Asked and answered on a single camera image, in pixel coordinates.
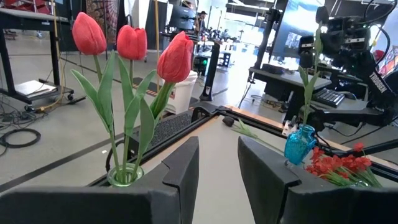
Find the blue bottle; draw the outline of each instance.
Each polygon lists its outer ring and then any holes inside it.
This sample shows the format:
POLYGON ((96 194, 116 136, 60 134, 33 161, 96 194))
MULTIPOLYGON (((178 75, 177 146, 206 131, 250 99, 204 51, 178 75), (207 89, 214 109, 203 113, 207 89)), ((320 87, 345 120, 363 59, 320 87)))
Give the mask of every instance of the blue bottle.
POLYGON ((313 149, 316 139, 315 129, 307 124, 300 124, 299 129, 287 137, 285 157, 293 164, 299 165, 304 157, 313 149))

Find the clear glass vase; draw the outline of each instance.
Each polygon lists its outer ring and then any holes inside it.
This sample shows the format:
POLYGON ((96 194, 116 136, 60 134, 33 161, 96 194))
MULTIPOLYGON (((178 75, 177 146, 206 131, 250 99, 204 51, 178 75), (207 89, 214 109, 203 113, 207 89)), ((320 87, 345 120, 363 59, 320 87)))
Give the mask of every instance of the clear glass vase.
MULTIPOLYGON (((144 175, 144 170, 142 169, 141 166, 138 166, 137 177, 135 179, 133 179, 132 172, 134 171, 134 167, 135 167, 135 164, 131 164, 131 163, 126 164, 127 183, 122 183, 121 181, 119 181, 119 178, 116 178, 116 167, 113 167, 112 169, 109 170, 109 172, 106 176, 106 179, 113 187, 128 187, 132 183, 134 183, 134 181, 140 179, 144 175)), ((120 165, 119 166, 120 173, 121 173, 122 169, 123 169, 122 165, 120 165)))

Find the leg of table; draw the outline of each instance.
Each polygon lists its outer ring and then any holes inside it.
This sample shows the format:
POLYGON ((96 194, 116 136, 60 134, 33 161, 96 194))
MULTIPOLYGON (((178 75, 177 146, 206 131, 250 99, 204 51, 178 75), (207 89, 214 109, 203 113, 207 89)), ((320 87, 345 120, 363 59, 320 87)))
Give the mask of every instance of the leg of table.
POLYGON ((291 121, 296 115, 299 115, 300 108, 304 105, 304 92, 293 91, 293 96, 290 99, 289 107, 286 112, 284 121, 291 121))
POLYGON ((14 87, 14 79, 12 78, 11 64, 8 57, 6 38, 4 37, 4 32, 2 31, 2 29, 0 29, 0 53, 2 66, 4 69, 4 76, 6 77, 7 91, 10 94, 14 94, 16 92, 14 87))
POLYGON ((54 84, 60 85, 60 70, 58 67, 58 55, 57 55, 57 40, 55 40, 54 32, 50 32, 50 47, 51 47, 51 61, 52 61, 52 74, 54 78, 54 84))

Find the table surface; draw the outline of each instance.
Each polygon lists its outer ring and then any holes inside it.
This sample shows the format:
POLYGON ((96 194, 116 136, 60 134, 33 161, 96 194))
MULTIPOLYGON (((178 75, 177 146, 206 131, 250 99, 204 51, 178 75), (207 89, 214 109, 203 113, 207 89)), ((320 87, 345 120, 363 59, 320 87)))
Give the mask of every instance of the table surface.
MULTIPOLYGON (((53 21, 54 20, 54 17, 51 15, 38 13, 38 12, 16 10, 16 9, 0 8, 0 13, 5 13, 5 14, 12 15, 12 16, 28 18, 28 19, 39 19, 39 20, 43 20, 43 21, 53 21)), ((57 16, 57 21, 68 22, 68 19, 65 17, 57 16)))
MULTIPOLYGON (((251 116, 259 121, 283 128, 282 124, 247 111, 233 108, 232 110, 251 116)), ((241 178, 238 161, 238 137, 241 134, 232 131, 223 124, 223 117, 214 117, 185 136, 166 150, 142 165, 145 173, 161 163, 189 137, 199 137, 199 183, 193 223, 254 223, 250 203, 241 178)), ((266 139, 267 147, 283 155, 286 139, 271 133, 248 127, 259 138, 266 139)), ((332 147, 341 150, 349 148, 328 141, 332 147)), ((382 159, 369 156, 372 161, 398 169, 398 166, 382 159)), ((378 177, 388 187, 397 187, 398 183, 378 177)))
MULTIPOLYGON (((276 74, 272 74, 260 69, 255 69, 255 68, 250 68, 249 69, 250 72, 254 72, 260 75, 264 75, 267 76, 269 78, 275 78, 277 80, 281 80, 283 82, 287 82, 296 86, 301 86, 304 87, 303 85, 303 81, 300 77, 299 72, 294 72, 294 73, 284 73, 281 75, 276 75, 276 74)), ((325 78, 317 78, 315 85, 314 85, 314 90, 319 90, 327 85, 331 84, 331 81, 325 78)))

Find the keyboard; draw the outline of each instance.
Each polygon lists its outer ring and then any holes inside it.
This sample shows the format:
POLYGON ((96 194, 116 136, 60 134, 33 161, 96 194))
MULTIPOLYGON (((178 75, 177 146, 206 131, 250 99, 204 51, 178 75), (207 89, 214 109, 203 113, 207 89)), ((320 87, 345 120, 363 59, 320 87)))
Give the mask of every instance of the keyboard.
POLYGON ((312 101, 331 106, 333 108, 337 108, 340 103, 343 102, 344 98, 344 94, 327 89, 322 89, 321 91, 312 95, 312 101))

